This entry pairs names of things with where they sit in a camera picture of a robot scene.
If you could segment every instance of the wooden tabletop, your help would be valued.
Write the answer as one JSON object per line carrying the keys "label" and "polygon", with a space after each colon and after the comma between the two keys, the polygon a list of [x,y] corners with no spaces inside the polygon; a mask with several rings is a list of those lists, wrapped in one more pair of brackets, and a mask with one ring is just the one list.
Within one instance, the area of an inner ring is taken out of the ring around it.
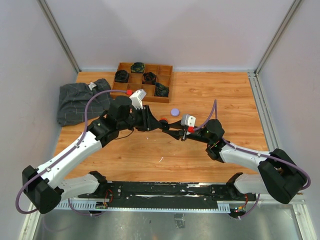
{"label": "wooden tabletop", "polygon": [[[105,78],[112,85],[114,75],[114,72],[80,72],[77,82],[88,84]],[[174,72],[172,91],[170,103],[144,102],[157,119],[167,118],[172,123],[180,120],[182,114],[190,114],[199,125],[217,99],[218,119],[227,140],[246,148],[268,149],[247,73]],[[180,110],[179,117],[170,115],[172,108]],[[55,154],[70,145],[83,129],[83,123],[63,127]],[[128,133],[122,131],[119,137]],[[237,172],[254,173],[239,165],[211,160],[205,149],[204,143],[178,141],[159,129],[134,131],[89,156],[67,178],[98,171],[110,181],[223,183]]]}

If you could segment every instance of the metal frame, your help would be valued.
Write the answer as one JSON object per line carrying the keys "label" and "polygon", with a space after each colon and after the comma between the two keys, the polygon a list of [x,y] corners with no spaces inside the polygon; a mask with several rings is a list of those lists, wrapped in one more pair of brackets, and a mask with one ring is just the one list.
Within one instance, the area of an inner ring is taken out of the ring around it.
{"label": "metal frame", "polygon": [[248,72],[249,82],[251,84],[251,89],[255,101],[255,105],[259,114],[262,129],[264,132],[264,137],[266,144],[270,151],[279,147],[272,120],[270,117],[270,111],[267,107],[262,88],[260,86],[259,80],[256,74],[253,72]]}
{"label": "metal frame", "polygon": [[43,14],[45,15],[46,19],[48,20],[55,36],[57,37],[58,41],[61,44],[62,49],[64,50],[64,53],[66,55],[66,57],[69,59],[71,65],[73,66],[74,70],[76,71],[76,73],[78,74],[79,72],[81,72],[81,69],[79,68],[79,65],[74,57],[74,55],[72,54],[48,4],[46,0],[37,0],[37,2],[39,3],[40,8],[43,11]]}
{"label": "metal frame", "polygon": [[278,41],[280,40],[281,36],[285,32],[286,28],[288,27],[289,23],[293,19],[293,16],[301,6],[302,2],[304,0],[294,0],[292,5],[290,6],[288,12],[286,13],[282,23],[280,24],[278,30],[276,31],[272,41],[270,42],[269,46],[267,47],[266,51],[263,54],[263,57],[261,58],[256,70],[254,73],[257,75],[261,72],[262,68],[264,67],[266,61],[268,60],[270,54],[274,50],[275,46],[277,45]]}

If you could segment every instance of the purple disc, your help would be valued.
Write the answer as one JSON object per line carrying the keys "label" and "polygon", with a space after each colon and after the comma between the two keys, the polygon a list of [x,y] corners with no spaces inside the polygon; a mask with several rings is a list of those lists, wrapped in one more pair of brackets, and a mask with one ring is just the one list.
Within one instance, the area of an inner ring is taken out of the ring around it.
{"label": "purple disc", "polygon": [[173,116],[173,117],[178,117],[179,114],[180,114],[179,109],[173,108],[173,109],[171,110],[171,116]]}

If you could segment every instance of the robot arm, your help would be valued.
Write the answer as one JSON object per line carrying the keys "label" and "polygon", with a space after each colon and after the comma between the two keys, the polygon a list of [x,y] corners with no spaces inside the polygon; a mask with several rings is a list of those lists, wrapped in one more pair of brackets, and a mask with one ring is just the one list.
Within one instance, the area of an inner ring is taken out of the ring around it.
{"label": "robot arm", "polygon": [[[24,193],[40,213],[48,213],[61,200],[104,191],[101,188],[106,179],[97,172],[68,180],[64,180],[64,177],[88,156],[116,139],[119,132],[125,129],[136,128],[143,132],[162,129],[164,133],[177,140],[190,139],[203,142],[207,144],[206,151],[211,159],[221,163],[238,164],[260,173],[260,175],[237,173],[233,176],[228,183],[232,185],[235,194],[269,193],[277,201],[286,204],[306,183],[306,177],[296,169],[269,159],[269,156],[276,156],[294,164],[284,151],[276,149],[273,152],[262,152],[238,148],[235,144],[224,140],[225,131],[217,119],[209,120],[203,128],[198,130],[195,130],[197,129],[195,128],[196,118],[188,114],[184,115],[181,121],[172,124],[168,124],[166,120],[158,121],[152,115],[149,106],[142,105],[145,95],[146,93],[141,89],[130,98],[118,96],[111,103],[108,111],[92,121],[80,143],[81,137],[38,168],[28,166],[23,170],[23,184],[44,171],[24,189]],[[50,168],[55,161],[59,162]]]}
{"label": "robot arm", "polygon": [[225,131],[217,119],[209,120],[203,128],[195,128],[196,118],[184,115],[181,121],[168,124],[162,120],[162,131],[182,141],[192,139],[207,144],[208,156],[221,163],[238,164],[259,172],[258,175],[237,173],[230,183],[241,194],[270,194],[280,203],[288,204],[307,183],[307,177],[281,149],[272,152],[239,147],[223,138]]}

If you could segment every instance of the white bracket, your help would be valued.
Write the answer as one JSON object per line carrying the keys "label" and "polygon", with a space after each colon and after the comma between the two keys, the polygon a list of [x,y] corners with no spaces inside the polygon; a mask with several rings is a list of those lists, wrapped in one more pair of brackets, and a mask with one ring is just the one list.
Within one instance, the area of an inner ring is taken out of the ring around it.
{"label": "white bracket", "polygon": [[132,106],[135,109],[142,109],[143,104],[142,104],[142,99],[147,95],[146,91],[143,89],[139,89],[135,91],[131,96],[130,99],[132,101]]}

